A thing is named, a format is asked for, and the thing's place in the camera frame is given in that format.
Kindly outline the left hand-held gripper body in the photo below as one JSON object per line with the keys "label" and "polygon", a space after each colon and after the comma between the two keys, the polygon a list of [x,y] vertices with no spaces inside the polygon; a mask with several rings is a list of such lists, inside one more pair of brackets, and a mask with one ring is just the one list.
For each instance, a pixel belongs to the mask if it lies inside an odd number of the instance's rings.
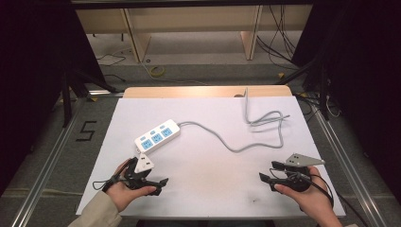
{"label": "left hand-held gripper body", "polygon": [[130,159],[124,173],[127,187],[129,189],[139,189],[145,186],[158,188],[158,183],[147,180],[147,176],[153,168],[154,163],[152,163],[149,157],[144,153],[140,153],[138,157]]}

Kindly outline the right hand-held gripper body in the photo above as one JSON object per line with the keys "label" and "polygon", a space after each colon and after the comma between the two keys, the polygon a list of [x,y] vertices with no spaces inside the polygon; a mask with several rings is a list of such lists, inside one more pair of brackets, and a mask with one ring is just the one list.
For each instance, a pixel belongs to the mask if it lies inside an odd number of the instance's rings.
{"label": "right hand-held gripper body", "polygon": [[310,187],[309,181],[311,180],[308,168],[310,166],[324,165],[325,161],[303,154],[293,153],[285,161],[285,170],[283,171],[287,176],[285,179],[275,177],[276,183],[290,187],[291,189],[303,192]]}

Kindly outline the person's left hand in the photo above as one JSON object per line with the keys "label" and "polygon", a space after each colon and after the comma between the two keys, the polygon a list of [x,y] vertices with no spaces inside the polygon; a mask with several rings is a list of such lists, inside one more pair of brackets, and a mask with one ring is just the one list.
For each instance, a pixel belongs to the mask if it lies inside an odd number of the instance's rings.
{"label": "person's left hand", "polygon": [[153,193],[156,190],[154,186],[145,186],[139,189],[131,190],[122,182],[114,183],[106,191],[106,194],[113,201],[118,212],[124,211],[135,199]]}

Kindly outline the person's right hand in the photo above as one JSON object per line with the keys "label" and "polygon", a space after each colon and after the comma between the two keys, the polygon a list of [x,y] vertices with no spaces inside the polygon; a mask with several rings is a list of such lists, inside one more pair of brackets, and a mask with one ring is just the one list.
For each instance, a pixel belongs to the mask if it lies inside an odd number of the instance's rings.
{"label": "person's right hand", "polygon": [[291,188],[276,184],[275,189],[292,199],[294,199],[300,206],[300,208],[311,218],[315,220],[315,215],[319,210],[332,208],[330,200],[315,186],[311,185],[304,192],[297,192]]}

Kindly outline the white power strip blue sockets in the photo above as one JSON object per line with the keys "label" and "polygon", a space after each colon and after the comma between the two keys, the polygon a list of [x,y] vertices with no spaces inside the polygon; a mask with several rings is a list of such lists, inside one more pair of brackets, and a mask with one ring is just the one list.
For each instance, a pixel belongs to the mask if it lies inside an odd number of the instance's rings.
{"label": "white power strip blue sockets", "polygon": [[172,119],[153,128],[134,140],[134,144],[141,153],[152,153],[181,134],[178,124]]}

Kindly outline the white table cover sheet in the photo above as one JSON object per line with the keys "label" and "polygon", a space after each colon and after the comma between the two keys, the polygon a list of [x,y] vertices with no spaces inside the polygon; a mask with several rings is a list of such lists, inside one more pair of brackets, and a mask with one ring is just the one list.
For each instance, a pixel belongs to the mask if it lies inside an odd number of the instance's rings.
{"label": "white table cover sheet", "polygon": [[259,178],[272,161],[319,152],[293,96],[122,98],[81,199],[135,155],[134,140],[172,119],[181,134],[149,154],[149,179],[168,179],[159,196],[135,200],[125,215],[143,219],[300,218],[292,199]]}

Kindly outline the wooden table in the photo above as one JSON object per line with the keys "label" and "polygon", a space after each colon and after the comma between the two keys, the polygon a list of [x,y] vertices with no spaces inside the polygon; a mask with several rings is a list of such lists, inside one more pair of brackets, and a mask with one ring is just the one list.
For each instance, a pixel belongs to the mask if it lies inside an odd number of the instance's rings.
{"label": "wooden table", "polygon": [[130,87],[124,98],[291,96],[286,85]]}

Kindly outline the black metal stand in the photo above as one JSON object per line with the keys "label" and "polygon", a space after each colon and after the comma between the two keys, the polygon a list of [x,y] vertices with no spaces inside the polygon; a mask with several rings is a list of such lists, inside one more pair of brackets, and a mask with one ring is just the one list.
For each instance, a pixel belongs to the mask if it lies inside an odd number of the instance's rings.
{"label": "black metal stand", "polygon": [[327,75],[325,71],[325,64],[327,60],[327,53],[324,49],[318,51],[312,61],[308,62],[295,72],[280,79],[276,85],[285,85],[286,83],[306,74],[303,87],[306,91],[312,88],[319,88],[319,110],[325,120],[328,120],[328,108],[326,107],[326,96],[328,95]]}
{"label": "black metal stand", "polygon": [[87,97],[89,90],[85,86],[86,82],[93,83],[106,91],[116,94],[121,93],[121,90],[106,83],[105,79],[99,79],[91,76],[84,71],[77,68],[67,68],[61,76],[61,94],[63,101],[64,121],[63,127],[65,128],[71,121],[73,113],[71,106],[70,91],[73,91],[77,97]]}

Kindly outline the black curtain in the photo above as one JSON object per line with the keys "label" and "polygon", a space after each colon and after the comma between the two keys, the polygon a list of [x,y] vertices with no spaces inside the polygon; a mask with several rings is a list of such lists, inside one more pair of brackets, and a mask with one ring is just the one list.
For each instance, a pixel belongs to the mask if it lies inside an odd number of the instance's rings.
{"label": "black curtain", "polygon": [[0,195],[81,73],[105,80],[72,0],[0,0]]}
{"label": "black curtain", "polygon": [[343,17],[324,61],[330,94],[401,203],[401,0],[310,0],[293,62],[305,65]]}

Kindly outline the aluminium floor rail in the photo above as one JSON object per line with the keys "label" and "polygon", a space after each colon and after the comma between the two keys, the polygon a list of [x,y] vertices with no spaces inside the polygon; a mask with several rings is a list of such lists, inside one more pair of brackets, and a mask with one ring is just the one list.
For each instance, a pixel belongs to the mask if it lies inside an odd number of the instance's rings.
{"label": "aluminium floor rail", "polygon": [[370,194],[367,186],[359,177],[357,169],[354,167],[351,159],[348,157],[346,150],[336,135],[332,125],[324,118],[320,110],[318,110],[316,107],[313,107],[312,110],[316,112],[315,116],[340,163],[344,175],[353,188],[361,208],[369,220],[369,223],[372,227],[388,227],[387,221],[380,213],[379,207],[376,204],[373,196]]}
{"label": "aluminium floor rail", "polygon": [[66,124],[65,127],[61,129],[61,133],[57,138],[56,144],[51,149],[51,152],[48,155],[46,162],[41,169],[41,172],[36,178],[35,183],[28,190],[25,200],[19,208],[16,217],[11,224],[11,227],[27,226],[30,217],[32,216],[33,211],[44,191],[44,188],[56,166],[56,163],[59,161],[59,158],[68,141],[68,138],[76,125],[79,112],[81,111],[84,103],[85,100],[83,98],[78,98],[73,105],[73,112],[70,121]]}

